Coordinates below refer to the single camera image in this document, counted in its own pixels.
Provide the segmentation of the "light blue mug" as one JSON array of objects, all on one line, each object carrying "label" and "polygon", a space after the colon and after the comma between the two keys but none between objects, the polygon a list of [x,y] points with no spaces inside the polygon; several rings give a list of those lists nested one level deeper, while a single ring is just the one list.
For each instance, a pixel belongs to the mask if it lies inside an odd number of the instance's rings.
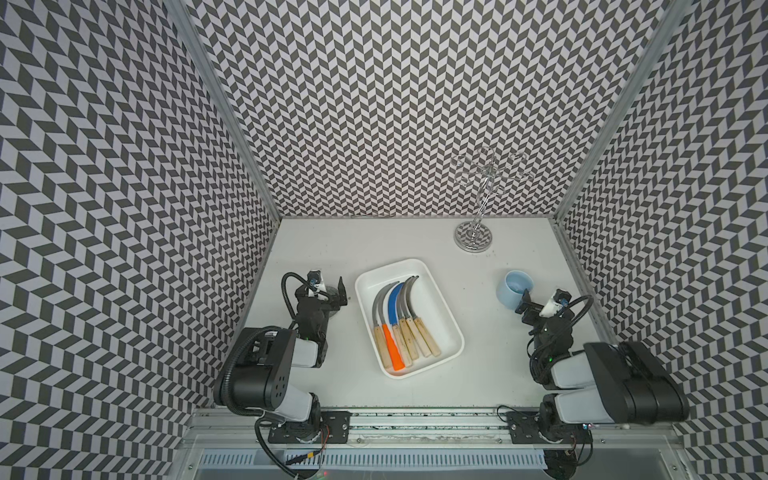
[{"label": "light blue mug", "polygon": [[496,288],[497,300],[507,309],[515,310],[520,305],[526,291],[532,292],[533,279],[524,271],[509,271]]}]

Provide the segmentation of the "blue blade sickle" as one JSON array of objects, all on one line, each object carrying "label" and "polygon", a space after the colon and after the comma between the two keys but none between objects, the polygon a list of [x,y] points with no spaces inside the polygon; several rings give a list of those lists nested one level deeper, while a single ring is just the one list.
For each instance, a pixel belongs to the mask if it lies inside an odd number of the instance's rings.
[{"label": "blue blade sickle", "polygon": [[403,331],[400,325],[401,320],[401,307],[399,302],[399,294],[404,286],[403,282],[398,283],[390,292],[388,299],[388,314],[389,324],[392,329],[393,338],[396,346],[398,347],[402,361],[406,367],[413,365],[413,359],[411,358],[410,351],[403,336]]}]

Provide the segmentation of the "wooden handle sickle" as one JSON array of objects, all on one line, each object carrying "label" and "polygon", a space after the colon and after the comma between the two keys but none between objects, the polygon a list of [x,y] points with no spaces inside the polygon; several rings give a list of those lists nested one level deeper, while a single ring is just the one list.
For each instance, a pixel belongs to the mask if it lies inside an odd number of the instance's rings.
[{"label": "wooden handle sickle", "polygon": [[420,355],[419,355],[419,349],[415,343],[412,331],[408,324],[409,313],[407,312],[405,297],[406,297],[408,282],[410,280],[411,278],[408,278],[406,281],[402,283],[401,289],[397,297],[397,312],[398,312],[398,323],[400,325],[400,330],[405,342],[406,350],[408,352],[410,362],[413,363],[415,360],[418,360],[420,358]]},{"label": "wooden handle sickle", "polygon": [[427,348],[429,349],[431,355],[435,358],[439,357],[442,353],[441,349],[439,348],[438,344],[434,340],[433,336],[431,335],[430,331],[424,324],[421,317],[415,312],[415,309],[413,307],[412,299],[411,299],[411,293],[413,289],[414,283],[418,280],[418,276],[412,276],[408,280],[408,286],[406,287],[406,306],[408,308],[408,311],[410,313],[410,316],[412,320],[414,321],[417,330],[420,332],[420,335],[422,339],[425,341]]}]

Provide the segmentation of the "orange collar sickle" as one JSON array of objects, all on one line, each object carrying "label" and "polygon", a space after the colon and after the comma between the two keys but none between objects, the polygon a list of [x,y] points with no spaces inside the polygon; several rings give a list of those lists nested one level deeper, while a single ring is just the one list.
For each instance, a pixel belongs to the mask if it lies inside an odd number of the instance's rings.
[{"label": "orange collar sickle", "polygon": [[389,327],[385,325],[384,321],[384,300],[386,295],[391,289],[395,287],[396,283],[390,283],[383,287],[377,294],[375,303],[373,306],[374,319],[377,323],[378,329],[381,331],[386,349],[389,355],[390,363],[394,371],[398,372],[405,368],[405,364],[402,360],[395,340],[390,333]]}]

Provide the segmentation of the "white plastic storage box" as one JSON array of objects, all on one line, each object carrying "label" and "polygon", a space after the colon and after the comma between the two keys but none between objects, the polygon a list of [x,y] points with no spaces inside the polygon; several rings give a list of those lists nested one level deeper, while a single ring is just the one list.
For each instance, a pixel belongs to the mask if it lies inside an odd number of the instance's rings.
[{"label": "white plastic storage box", "polygon": [[404,380],[463,353],[464,335],[423,261],[369,270],[356,279],[355,293],[385,376]]}]

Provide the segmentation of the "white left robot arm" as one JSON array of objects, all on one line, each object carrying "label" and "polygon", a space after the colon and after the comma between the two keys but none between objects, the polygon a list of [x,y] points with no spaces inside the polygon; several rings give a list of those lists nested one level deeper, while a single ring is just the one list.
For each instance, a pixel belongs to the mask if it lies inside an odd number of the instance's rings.
[{"label": "white left robot arm", "polygon": [[246,327],[214,383],[214,403],[262,422],[271,444],[345,444],[351,413],[325,410],[319,396],[291,384],[296,369],[318,369],[326,359],[330,318],[348,304],[343,280],[325,284],[319,270],[283,275],[287,327]]}]

